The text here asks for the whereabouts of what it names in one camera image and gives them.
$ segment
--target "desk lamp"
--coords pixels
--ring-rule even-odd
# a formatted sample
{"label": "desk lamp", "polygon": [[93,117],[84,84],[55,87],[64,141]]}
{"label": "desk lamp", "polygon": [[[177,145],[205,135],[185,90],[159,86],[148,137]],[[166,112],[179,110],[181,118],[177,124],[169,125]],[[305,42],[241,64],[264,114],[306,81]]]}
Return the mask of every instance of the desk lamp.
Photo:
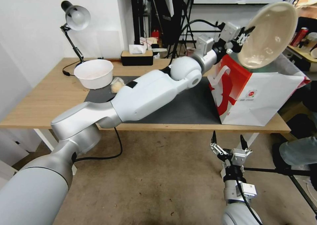
{"label": "desk lamp", "polygon": [[80,50],[74,46],[72,40],[69,38],[67,32],[69,30],[80,31],[85,29],[90,22],[90,13],[84,7],[78,5],[72,5],[69,1],[64,0],[61,4],[62,9],[65,12],[66,23],[60,28],[63,30],[69,43],[72,45],[74,52],[79,57],[80,63],[84,62],[84,56]]}

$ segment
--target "black tripod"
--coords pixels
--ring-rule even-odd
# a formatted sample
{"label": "black tripod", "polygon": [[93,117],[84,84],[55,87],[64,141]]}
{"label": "black tripod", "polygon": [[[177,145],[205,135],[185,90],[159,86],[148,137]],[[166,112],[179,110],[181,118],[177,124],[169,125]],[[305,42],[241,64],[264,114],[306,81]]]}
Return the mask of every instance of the black tripod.
{"label": "black tripod", "polygon": [[250,170],[250,171],[259,171],[259,172],[270,172],[270,173],[277,173],[277,174],[282,174],[288,176],[293,184],[296,186],[300,194],[303,196],[303,198],[306,200],[310,208],[313,210],[313,212],[316,215],[316,220],[317,220],[317,207],[315,204],[312,202],[312,200],[309,198],[307,193],[304,191],[303,187],[298,183],[296,178],[294,177],[295,175],[301,175],[301,176],[310,176],[311,172],[308,170],[292,170],[288,168],[284,169],[262,169],[262,168],[248,168],[245,167],[244,170]]}

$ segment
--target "red and white paper bag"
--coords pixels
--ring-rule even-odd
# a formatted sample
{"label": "red and white paper bag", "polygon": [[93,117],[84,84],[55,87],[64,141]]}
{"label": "red and white paper bag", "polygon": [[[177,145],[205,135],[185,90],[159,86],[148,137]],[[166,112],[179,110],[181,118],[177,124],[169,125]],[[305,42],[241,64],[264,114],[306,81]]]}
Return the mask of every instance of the red and white paper bag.
{"label": "red and white paper bag", "polygon": [[215,68],[208,80],[223,124],[265,126],[292,93],[309,82],[294,69],[294,75],[251,73],[229,55]]}

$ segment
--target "power cord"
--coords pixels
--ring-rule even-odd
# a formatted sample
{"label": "power cord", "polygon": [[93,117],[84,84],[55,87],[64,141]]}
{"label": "power cord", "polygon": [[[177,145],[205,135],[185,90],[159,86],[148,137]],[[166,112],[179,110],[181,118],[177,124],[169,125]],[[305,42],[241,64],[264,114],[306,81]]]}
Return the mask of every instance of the power cord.
{"label": "power cord", "polygon": [[182,34],[182,32],[184,32],[184,30],[185,30],[189,25],[191,25],[191,24],[193,24],[193,23],[195,23],[195,22],[203,22],[203,23],[206,23],[206,24],[208,24],[208,25],[210,25],[210,26],[212,26],[212,27],[216,27],[216,28],[221,29],[221,28],[220,28],[221,25],[218,25],[218,22],[216,22],[216,24],[212,24],[212,23],[210,23],[210,22],[208,22],[208,21],[206,21],[206,20],[203,20],[203,19],[195,19],[195,20],[190,21],[189,23],[187,23],[187,24],[183,27],[183,29],[181,30],[180,34],[178,35],[178,38],[177,38],[176,42],[174,43],[173,52],[172,52],[172,57],[171,57],[171,61],[169,62],[169,65],[172,64],[172,61],[173,61],[173,59],[175,58],[175,53],[176,53],[176,50],[177,50],[177,46],[178,46],[178,42],[179,42],[179,37],[180,37],[180,35]]}
{"label": "power cord", "polygon": [[110,156],[110,157],[82,157],[82,158],[78,158],[74,161],[75,162],[78,162],[78,161],[85,161],[85,160],[110,160],[110,159],[114,159],[114,158],[117,158],[119,157],[122,152],[123,152],[123,149],[122,149],[122,142],[121,142],[121,139],[120,139],[120,136],[119,136],[119,133],[117,131],[117,129],[114,127],[115,131],[116,131],[116,134],[117,134],[117,137],[118,137],[118,141],[119,141],[119,144],[120,144],[120,153],[115,155],[115,156]]}
{"label": "power cord", "polygon": [[72,75],[71,73],[69,73],[68,71],[65,71],[65,69],[66,69],[67,67],[71,66],[71,65],[74,65],[74,64],[78,63],[78,62],[80,62],[80,60],[79,60],[79,61],[76,61],[76,62],[73,62],[73,63],[71,63],[71,64],[65,66],[65,67],[62,69],[63,74],[66,75],[66,76],[75,76],[75,75]]}
{"label": "power cord", "polygon": [[242,198],[243,198],[243,200],[244,200],[245,205],[248,207],[250,213],[252,214],[252,216],[253,216],[254,219],[258,222],[259,225],[263,225],[263,224],[261,223],[261,221],[258,219],[258,217],[254,214],[254,212],[253,212],[253,210],[251,209],[251,207],[250,207],[250,205],[249,205],[247,199],[245,198],[244,193],[243,193],[243,190],[242,190],[242,187],[241,187],[241,185],[240,185],[240,183],[239,183],[239,181],[238,181],[237,176],[235,176],[235,181],[237,182],[237,185],[238,185],[238,189],[239,189],[239,191],[240,191],[240,194],[241,194],[241,196],[242,196]]}

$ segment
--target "white bowl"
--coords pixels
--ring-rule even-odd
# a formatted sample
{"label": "white bowl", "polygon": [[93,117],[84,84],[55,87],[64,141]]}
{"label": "white bowl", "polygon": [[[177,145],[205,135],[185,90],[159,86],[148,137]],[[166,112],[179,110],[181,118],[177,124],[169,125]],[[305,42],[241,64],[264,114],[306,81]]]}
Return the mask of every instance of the white bowl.
{"label": "white bowl", "polygon": [[74,75],[88,89],[100,89],[112,81],[113,64],[110,61],[96,59],[85,61],[74,70]]}
{"label": "white bowl", "polygon": [[246,29],[255,26],[238,53],[240,63],[255,69],[274,61],[291,41],[297,26],[293,5],[278,2],[266,5],[249,22]]}

